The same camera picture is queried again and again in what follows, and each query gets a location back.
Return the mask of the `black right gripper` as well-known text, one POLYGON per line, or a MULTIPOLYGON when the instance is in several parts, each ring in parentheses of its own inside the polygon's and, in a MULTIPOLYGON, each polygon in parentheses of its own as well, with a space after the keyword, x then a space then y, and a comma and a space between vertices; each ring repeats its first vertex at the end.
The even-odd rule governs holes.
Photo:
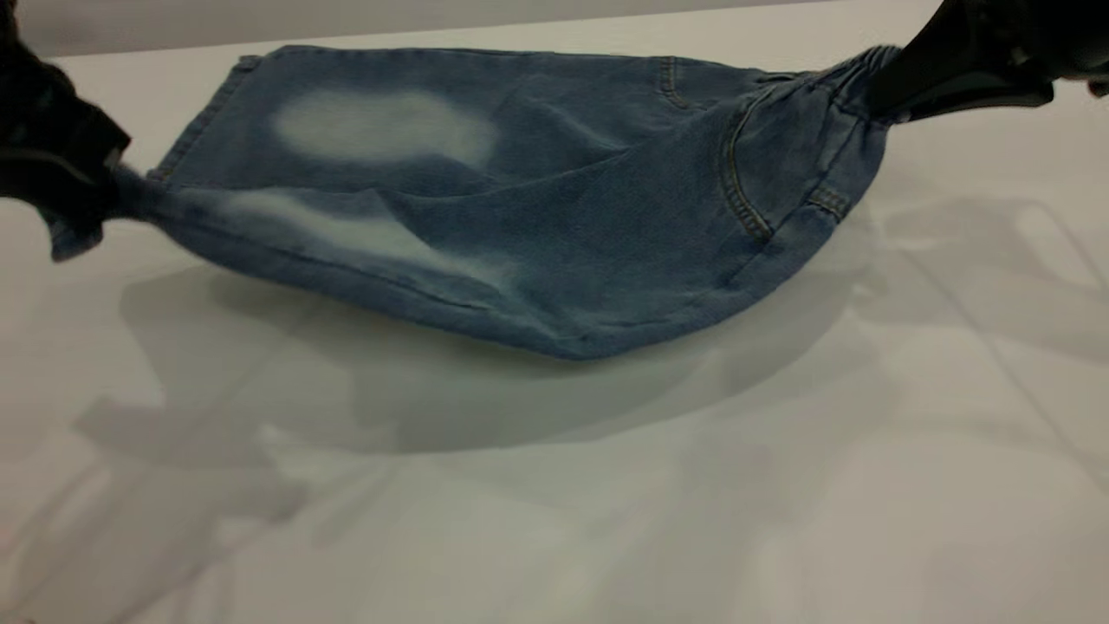
MULTIPOLYGON (((1054 84, 1032 81, 1013 60, 1003 17, 989 1, 944 1, 887 67, 872 76, 869 109, 910 122, 981 109, 1054 102, 1054 84)), ((1022 1, 1022 50, 1047 74, 1108 94, 1108 3, 1022 1)))

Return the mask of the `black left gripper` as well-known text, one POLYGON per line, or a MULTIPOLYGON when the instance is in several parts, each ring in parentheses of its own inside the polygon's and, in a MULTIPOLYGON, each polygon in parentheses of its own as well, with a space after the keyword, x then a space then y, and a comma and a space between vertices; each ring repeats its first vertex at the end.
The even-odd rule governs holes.
POLYGON ((130 135, 80 98, 62 68, 1 20, 1 182, 3 197, 28 203, 73 231, 96 231, 118 200, 114 178, 130 135))

